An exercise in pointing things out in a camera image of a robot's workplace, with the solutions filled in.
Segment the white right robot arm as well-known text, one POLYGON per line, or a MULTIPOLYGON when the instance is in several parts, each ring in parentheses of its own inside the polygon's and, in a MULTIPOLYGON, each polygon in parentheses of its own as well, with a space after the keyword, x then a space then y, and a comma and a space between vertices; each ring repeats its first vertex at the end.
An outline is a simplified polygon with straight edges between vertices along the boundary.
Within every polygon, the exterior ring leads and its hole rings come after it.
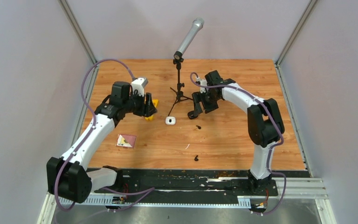
POLYGON ((248 92, 234 80, 223 79, 216 70, 207 73, 204 78, 192 72, 190 80, 200 90, 192 94, 194 109, 188 113, 189 119, 218 109, 219 100, 231 102, 245 112, 248 135, 254 144, 248 190, 254 195, 261 194, 272 180, 270 165, 274 148, 284 142, 282 135, 285 128, 277 101, 248 92))

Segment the black earbud charging case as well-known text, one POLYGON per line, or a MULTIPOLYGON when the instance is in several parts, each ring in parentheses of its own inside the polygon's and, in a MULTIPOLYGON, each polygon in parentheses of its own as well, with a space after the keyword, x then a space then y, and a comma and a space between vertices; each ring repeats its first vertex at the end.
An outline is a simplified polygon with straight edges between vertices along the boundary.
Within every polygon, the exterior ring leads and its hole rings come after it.
POLYGON ((190 111, 187 114, 189 119, 196 119, 198 117, 198 114, 196 114, 194 111, 190 111))

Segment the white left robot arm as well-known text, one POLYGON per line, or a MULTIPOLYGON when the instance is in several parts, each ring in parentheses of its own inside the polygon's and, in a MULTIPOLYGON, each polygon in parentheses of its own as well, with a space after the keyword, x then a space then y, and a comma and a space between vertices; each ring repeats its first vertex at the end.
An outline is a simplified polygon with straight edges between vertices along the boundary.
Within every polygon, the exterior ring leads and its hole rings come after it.
POLYGON ((116 81, 111 93, 95 109, 93 118, 78 140, 61 157, 47 162, 48 192, 57 198, 83 203, 95 190, 107 187, 113 193, 124 188, 118 168, 104 166, 87 171, 91 158, 104 139, 125 115, 150 117, 157 112, 151 93, 145 92, 148 80, 136 78, 131 83, 116 81))

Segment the white earbud charging case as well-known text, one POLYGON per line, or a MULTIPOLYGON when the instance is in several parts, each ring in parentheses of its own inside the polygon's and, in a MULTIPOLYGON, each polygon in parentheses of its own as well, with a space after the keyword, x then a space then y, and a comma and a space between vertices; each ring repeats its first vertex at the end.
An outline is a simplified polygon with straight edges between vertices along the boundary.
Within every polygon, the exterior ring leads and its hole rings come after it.
POLYGON ((175 124, 176 124, 176 118, 175 118, 175 117, 172 117, 172 116, 166 117, 166 119, 165 119, 165 124, 166 124, 166 125, 170 125, 170 126, 175 125, 175 124))

